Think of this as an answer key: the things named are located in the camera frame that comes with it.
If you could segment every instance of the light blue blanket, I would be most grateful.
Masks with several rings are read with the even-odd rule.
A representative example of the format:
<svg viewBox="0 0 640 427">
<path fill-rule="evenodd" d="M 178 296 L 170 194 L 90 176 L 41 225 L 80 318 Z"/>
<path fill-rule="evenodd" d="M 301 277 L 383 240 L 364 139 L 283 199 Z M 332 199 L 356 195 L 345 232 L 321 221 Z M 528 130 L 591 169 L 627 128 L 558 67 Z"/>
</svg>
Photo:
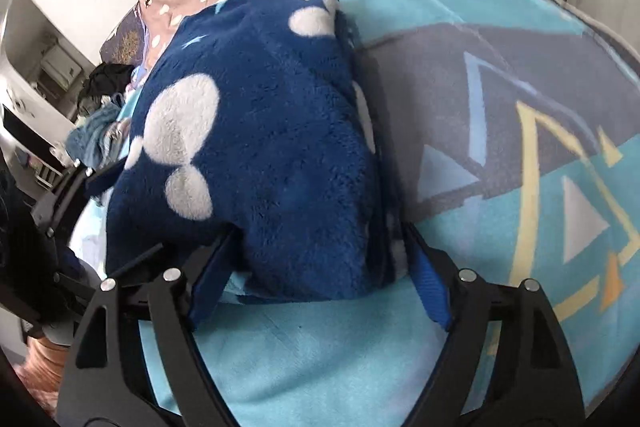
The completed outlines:
<svg viewBox="0 0 640 427">
<path fill-rule="evenodd" d="M 640 341 L 638 77 L 549 0 L 340 4 L 406 217 L 491 282 L 542 282 L 589 403 Z M 158 400 L 175 410 L 141 331 Z M 398 426 L 445 339 L 408 280 L 356 301 L 220 305 L 195 336 L 243 427 Z"/>
</svg>

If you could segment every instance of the silver rivet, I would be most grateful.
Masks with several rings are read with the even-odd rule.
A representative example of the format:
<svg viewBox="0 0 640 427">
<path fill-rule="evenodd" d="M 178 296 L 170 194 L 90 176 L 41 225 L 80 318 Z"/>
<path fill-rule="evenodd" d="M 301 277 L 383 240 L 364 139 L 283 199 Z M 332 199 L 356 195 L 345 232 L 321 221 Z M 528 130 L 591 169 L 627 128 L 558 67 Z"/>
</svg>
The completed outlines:
<svg viewBox="0 0 640 427">
<path fill-rule="evenodd" d="M 180 279 L 180 275 L 182 275 L 182 273 L 179 268 L 170 268 L 168 270 L 164 270 L 162 278 L 167 282 L 173 282 Z"/>
<path fill-rule="evenodd" d="M 103 292 L 108 292 L 113 290 L 116 287 L 116 280 L 115 279 L 111 279 L 110 277 L 108 279 L 105 279 L 104 281 L 102 281 L 100 283 L 100 289 Z"/>
<path fill-rule="evenodd" d="M 458 272 L 458 277 L 463 282 L 473 282 L 478 278 L 478 274 L 468 268 L 463 268 Z"/>
<path fill-rule="evenodd" d="M 526 279 L 524 287 L 530 292 L 537 292 L 540 289 L 540 283 L 535 279 Z"/>
</svg>

